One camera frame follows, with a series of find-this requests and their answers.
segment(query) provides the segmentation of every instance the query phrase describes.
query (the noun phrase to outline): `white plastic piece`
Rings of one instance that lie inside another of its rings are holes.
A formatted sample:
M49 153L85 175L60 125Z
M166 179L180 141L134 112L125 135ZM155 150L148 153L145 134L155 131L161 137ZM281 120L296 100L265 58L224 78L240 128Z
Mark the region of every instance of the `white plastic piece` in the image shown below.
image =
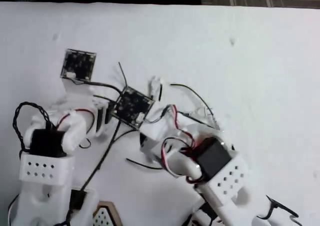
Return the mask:
M74 72L67 72L65 74L65 76L68 77L68 78L73 79L73 78L76 78L77 75Z
M53 158L23 154L19 179L46 185L63 185L72 175L73 169L73 157Z
M158 93L160 92L160 86L162 84L161 77L154 76L150 82L150 94L154 100L158 100Z
M236 156L208 182L216 203L225 204L231 200L245 184L247 174L247 164L236 153Z
M108 210L105 207L101 207L93 218L93 226L116 226L111 219Z
M135 122L136 123L141 123L144 120L144 118L145 118L145 114L143 112L140 112L138 114L138 117L136 118Z
M71 111L70 116L65 118L59 127L59 130L66 131L62 139L62 149L66 154L72 154L86 137L87 123L84 117L79 116L79 113Z

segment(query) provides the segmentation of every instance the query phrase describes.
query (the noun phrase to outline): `red wire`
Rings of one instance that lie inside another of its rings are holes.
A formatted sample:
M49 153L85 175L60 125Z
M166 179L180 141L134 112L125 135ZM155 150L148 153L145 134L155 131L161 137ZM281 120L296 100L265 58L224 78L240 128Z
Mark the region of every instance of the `red wire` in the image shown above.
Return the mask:
M180 132L184 133L185 135L187 135L190 139L191 139L191 147L195 147L195 140L194 140L194 137L191 135L191 133L189 132L186 132L186 131L183 131L181 129L179 129L178 127L178 122L177 122L177 119L178 119L178 110L177 110L177 107L175 105L172 105L173 109L174 109L174 126L176 127L177 130L179 130Z
M90 126L90 128L88 129L87 133L91 130L92 126L94 125L94 122L95 122L95 115L92 111L88 110L88 109L85 109L85 108L78 108L78 109L75 109L76 112L89 112L92 117L93 117L93 120L92 120L92 124ZM67 118L70 116L70 113L66 114L65 116L63 116L60 120L60 122L57 124L56 126L56 129L58 130L58 128L60 127L61 123Z

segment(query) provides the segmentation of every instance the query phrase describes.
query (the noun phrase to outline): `black circuit board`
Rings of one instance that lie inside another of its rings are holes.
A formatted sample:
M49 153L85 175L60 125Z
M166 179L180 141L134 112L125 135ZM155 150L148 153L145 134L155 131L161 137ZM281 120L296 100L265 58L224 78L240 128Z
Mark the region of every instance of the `black circuit board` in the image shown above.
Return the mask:
M151 98L127 87L118 97L111 114L121 122L138 130L153 104L154 100Z
M67 49L60 77L66 78L67 72L71 72L76 80L90 81L95 60L96 53Z

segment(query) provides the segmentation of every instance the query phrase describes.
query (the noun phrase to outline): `white surface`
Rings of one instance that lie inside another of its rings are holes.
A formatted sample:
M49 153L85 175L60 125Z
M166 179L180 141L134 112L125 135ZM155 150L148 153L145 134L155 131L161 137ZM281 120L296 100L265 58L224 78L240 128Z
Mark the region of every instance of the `white surface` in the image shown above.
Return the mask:
M153 75L193 87L269 196L304 225L319 223L319 10L1 3L0 20L3 222L19 190L14 110L24 100L47 106L64 93L59 75L72 48L97 53L93 81L124 86L120 61L141 92ZM181 110L199 106L180 92L166 97ZM22 131L34 112L22 109ZM77 152L75 183L105 147L94 142ZM134 133L114 146L90 187L115 203L124 225L179 225L198 198L191 186L132 166L127 156L143 159Z

